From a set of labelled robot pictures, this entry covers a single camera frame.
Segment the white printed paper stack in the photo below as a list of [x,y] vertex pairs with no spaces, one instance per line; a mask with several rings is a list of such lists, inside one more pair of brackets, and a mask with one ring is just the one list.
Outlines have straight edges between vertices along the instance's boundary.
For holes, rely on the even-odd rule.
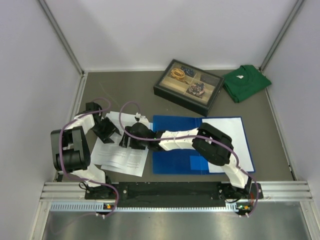
[[111,136],[113,143],[103,143],[98,138],[91,152],[91,162],[100,165],[103,170],[141,177],[149,150],[119,146],[124,133],[119,124],[119,113],[111,111],[106,117],[115,124],[120,134],[115,133]]

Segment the blue plastic folder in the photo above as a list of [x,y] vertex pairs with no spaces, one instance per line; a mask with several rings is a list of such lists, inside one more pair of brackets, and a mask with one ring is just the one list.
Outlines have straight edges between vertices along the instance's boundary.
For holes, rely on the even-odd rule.
[[[203,118],[154,115],[153,131],[186,131],[199,127]],[[208,163],[195,150],[171,150],[152,153],[152,170],[158,175],[214,175],[223,174],[220,166]]]

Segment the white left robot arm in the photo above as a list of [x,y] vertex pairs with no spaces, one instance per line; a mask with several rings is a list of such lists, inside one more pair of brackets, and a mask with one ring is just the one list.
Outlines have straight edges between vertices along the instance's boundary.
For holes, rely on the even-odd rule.
[[102,114],[102,107],[95,102],[85,104],[85,111],[78,113],[64,129],[50,133],[54,168],[66,172],[71,178],[82,179],[78,184],[86,192],[87,199],[107,199],[117,193],[106,173],[91,162],[86,139],[93,131],[104,144],[113,144],[113,134],[120,134],[114,123]]

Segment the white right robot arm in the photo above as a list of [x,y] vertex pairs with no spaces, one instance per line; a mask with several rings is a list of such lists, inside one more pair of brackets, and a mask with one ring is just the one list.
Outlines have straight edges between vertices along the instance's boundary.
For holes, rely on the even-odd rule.
[[208,163],[221,167],[227,175],[231,190],[228,198],[245,198],[252,191],[253,179],[240,167],[232,138],[209,123],[185,131],[152,131],[141,122],[121,128],[124,132],[120,147],[154,152],[194,150]]

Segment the white paper sheet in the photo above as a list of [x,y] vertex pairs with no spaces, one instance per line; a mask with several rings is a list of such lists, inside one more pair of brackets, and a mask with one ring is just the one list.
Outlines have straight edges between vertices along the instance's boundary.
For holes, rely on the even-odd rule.
[[255,172],[244,124],[240,116],[202,118],[201,122],[208,123],[231,137],[233,151],[239,158],[239,166],[248,173]]

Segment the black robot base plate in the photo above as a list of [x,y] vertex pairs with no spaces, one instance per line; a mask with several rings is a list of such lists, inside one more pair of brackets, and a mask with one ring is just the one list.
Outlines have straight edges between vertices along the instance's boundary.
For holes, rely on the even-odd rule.
[[119,193],[119,207],[178,208],[178,207],[221,207],[225,200],[258,196],[263,198],[259,184],[250,192],[236,190],[230,183],[223,182],[119,182],[113,186]]

